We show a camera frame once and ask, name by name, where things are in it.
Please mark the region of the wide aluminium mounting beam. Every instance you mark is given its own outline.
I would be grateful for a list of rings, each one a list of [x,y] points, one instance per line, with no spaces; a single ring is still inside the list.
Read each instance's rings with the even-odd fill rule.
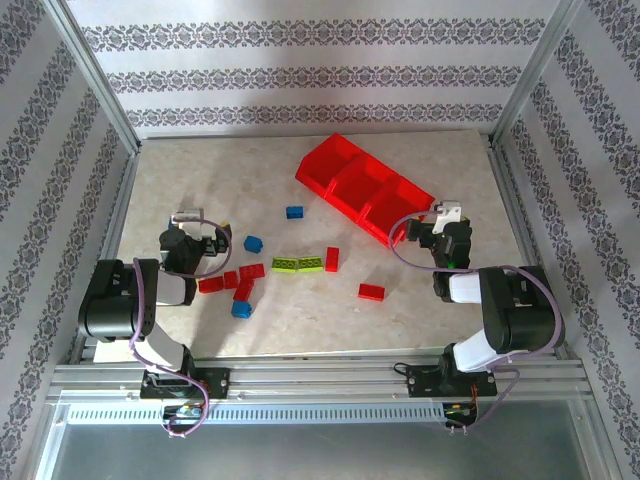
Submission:
[[[253,404],[382,403],[409,399],[397,362],[428,364],[433,356],[254,357],[202,361],[228,368],[227,401]],[[509,401],[590,399],[593,391],[579,360],[542,356],[510,365],[521,377]],[[128,363],[82,363],[55,368],[46,394],[49,403],[137,401],[143,368]]]

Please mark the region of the grey metal sheet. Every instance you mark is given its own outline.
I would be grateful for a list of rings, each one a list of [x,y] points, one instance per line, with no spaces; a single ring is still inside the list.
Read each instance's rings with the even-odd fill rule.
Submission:
[[[55,410],[28,480],[622,480],[584,400],[507,402],[469,433],[435,423],[69,425]]]

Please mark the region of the aluminium side rail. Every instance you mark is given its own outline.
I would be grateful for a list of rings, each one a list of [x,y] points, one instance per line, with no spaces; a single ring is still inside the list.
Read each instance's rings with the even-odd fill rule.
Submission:
[[[139,159],[140,152],[132,154],[128,160],[125,170],[122,173],[118,185],[117,196],[112,204],[109,222],[102,238],[101,250],[98,254],[97,260],[111,259],[115,258],[117,255]],[[76,328],[72,338],[71,347],[68,350],[63,363],[79,363],[82,359],[84,344],[85,338],[80,333],[79,328]]]
[[[522,260],[528,265],[543,265],[540,251],[529,221],[517,181],[509,161],[485,138],[489,163],[513,231]]]

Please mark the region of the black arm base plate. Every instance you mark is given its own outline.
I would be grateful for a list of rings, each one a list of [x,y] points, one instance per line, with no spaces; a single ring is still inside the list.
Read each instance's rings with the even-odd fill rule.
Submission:
[[[498,394],[495,377],[490,373],[464,373],[454,368],[428,368],[410,365],[406,368],[410,398],[493,398]]]
[[[230,384],[228,368],[195,368],[188,376],[205,388],[210,399],[227,398]],[[197,386],[175,375],[145,371],[140,387],[140,398],[202,402],[204,395]]]

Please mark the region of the aluminium corner post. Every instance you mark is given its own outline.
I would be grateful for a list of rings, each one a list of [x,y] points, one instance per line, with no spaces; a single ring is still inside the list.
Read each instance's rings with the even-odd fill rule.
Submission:
[[[489,143],[496,149],[515,122],[520,110],[546,68],[555,48],[573,21],[584,0],[559,0],[546,27],[542,31],[515,89],[509,97],[494,129],[489,135]]]
[[[96,94],[127,151],[133,155],[138,154],[141,142],[66,0],[41,0],[41,3],[73,54],[88,86]]]

